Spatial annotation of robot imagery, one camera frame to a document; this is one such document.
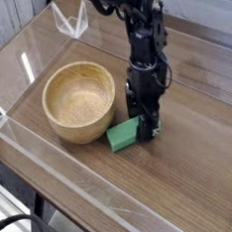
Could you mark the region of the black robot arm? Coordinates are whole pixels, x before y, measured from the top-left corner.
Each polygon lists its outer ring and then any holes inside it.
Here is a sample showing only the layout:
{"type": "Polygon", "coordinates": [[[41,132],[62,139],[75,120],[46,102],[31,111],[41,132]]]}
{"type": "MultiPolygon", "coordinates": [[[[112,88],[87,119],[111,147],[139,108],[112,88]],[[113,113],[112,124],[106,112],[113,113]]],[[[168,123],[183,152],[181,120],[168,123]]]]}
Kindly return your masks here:
{"type": "Polygon", "coordinates": [[[172,83],[172,69],[164,48],[168,44],[162,0],[90,0],[103,16],[117,15],[125,22],[130,57],[126,99],[138,126],[136,138],[151,141],[160,132],[160,99],[172,83]]]}

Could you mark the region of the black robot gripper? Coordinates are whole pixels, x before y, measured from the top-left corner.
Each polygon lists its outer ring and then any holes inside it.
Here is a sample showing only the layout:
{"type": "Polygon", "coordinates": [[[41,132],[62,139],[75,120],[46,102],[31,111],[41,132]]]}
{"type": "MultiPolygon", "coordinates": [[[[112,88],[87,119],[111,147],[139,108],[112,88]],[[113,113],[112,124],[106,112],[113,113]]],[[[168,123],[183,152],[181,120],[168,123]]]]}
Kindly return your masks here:
{"type": "Polygon", "coordinates": [[[130,118],[138,117],[137,138],[140,142],[153,140],[162,129],[159,119],[160,99],[171,86],[167,80],[170,65],[166,57],[156,57],[150,66],[129,63],[126,99],[130,118]]]}

